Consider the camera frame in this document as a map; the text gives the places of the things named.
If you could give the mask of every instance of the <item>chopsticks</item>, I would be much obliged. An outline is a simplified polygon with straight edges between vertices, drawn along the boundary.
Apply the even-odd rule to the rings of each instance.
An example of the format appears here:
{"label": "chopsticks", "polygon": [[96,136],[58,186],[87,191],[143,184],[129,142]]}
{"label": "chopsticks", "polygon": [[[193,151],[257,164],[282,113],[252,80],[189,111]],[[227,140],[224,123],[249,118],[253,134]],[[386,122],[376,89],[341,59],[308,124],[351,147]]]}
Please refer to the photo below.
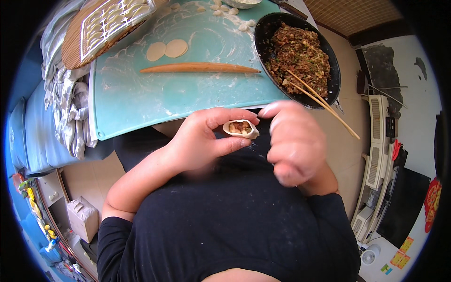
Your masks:
{"label": "chopsticks", "polygon": [[295,75],[291,70],[287,70],[291,75],[293,75],[298,81],[300,81],[303,85],[305,85],[305,87],[307,87],[308,90],[310,90],[313,94],[316,95],[316,97],[319,98],[319,100],[313,96],[312,94],[308,93],[307,91],[305,91],[304,89],[302,89],[301,87],[299,87],[298,85],[292,83],[291,81],[289,81],[288,83],[291,84],[292,86],[296,87],[297,89],[299,89],[300,91],[302,91],[302,93],[307,94],[310,98],[312,98],[316,103],[318,103],[320,106],[322,106],[324,109],[326,109],[328,112],[330,112],[334,117],[336,117],[342,125],[344,125],[344,127],[349,131],[349,133],[354,136],[355,138],[357,138],[357,140],[360,140],[360,137],[357,135],[357,133],[352,130],[352,128],[345,123],[339,116],[338,114],[332,109],[332,107],[318,94],[316,93],[315,90],[313,90],[313,88],[311,88],[308,84],[306,84],[303,80],[301,80],[297,75]]}

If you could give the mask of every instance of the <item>floor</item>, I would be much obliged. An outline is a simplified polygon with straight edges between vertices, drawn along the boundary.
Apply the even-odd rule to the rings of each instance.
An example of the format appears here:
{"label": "floor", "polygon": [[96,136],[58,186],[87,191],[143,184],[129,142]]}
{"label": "floor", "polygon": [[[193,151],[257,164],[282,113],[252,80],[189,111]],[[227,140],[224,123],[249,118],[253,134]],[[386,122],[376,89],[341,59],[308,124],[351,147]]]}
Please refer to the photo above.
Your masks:
{"label": "floor", "polygon": [[[327,134],[327,162],[334,171],[346,213],[351,219],[357,204],[363,179],[364,160],[361,153],[369,153],[369,107],[360,99],[356,91],[356,74],[360,69],[355,51],[339,35],[319,28],[329,41],[341,70],[340,102],[345,115],[336,110],[338,115],[361,137],[352,137],[348,131],[330,113],[310,111]],[[155,128],[168,136],[175,135],[181,120],[156,125]],[[110,187],[124,174],[116,153],[103,161],[82,162],[66,166],[63,171],[66,189],[72,199],[83,196],[99,210]]]}

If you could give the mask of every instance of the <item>person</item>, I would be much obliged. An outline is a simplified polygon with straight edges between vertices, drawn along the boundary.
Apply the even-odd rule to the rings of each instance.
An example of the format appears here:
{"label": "person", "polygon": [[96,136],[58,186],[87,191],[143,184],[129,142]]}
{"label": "person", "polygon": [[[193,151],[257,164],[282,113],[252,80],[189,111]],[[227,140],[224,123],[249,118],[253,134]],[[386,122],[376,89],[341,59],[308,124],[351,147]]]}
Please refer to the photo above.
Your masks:
{"label": "person", "polygon": [[[239,119],[260,136],[214,132]],[[99,281],[357,280],[326,137],[300,104],[196,111],[171,140],[149,127],[114,143],[126,174],[103,206]]]}

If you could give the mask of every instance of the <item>air conditioner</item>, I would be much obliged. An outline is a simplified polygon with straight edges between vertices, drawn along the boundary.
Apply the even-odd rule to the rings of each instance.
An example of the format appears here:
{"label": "air conditioner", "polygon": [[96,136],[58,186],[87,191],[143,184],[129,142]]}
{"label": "air conditioner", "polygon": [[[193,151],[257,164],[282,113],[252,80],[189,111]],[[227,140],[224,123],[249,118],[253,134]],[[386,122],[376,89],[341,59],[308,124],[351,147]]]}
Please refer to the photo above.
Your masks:
{"label": "air conditioner", "polygon": [[385,118],[388,117],[388,100],[382,95],[368,96],[371,119],[371,143],[368,173],[365,185],[377,190],[384,175],[384,160],[387,160],[389,138],[385,136]]}
{"label": "air conditioner", "polygon": [[371,216],[374,210],[369,207],[364,207],[355,218],[354,224],[352,226],[352,231],[357,241],[363,241],[366,231],[368,229],[369,222],[371,221]]}

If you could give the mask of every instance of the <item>black shirt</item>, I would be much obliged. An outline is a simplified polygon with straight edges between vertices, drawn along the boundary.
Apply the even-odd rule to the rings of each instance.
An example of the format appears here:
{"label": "black shirt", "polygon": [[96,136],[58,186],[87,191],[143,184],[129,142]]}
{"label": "black shirt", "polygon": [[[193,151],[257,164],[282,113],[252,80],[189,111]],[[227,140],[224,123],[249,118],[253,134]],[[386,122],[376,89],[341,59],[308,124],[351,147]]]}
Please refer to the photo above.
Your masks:
{"label": "black shirt", "polygon": [[280,281],[356,281],[358,247],[338,194],[303,197],[272,173],[173,181],[133,223],[99,229],[100,281],[201,281],[230,268]]}

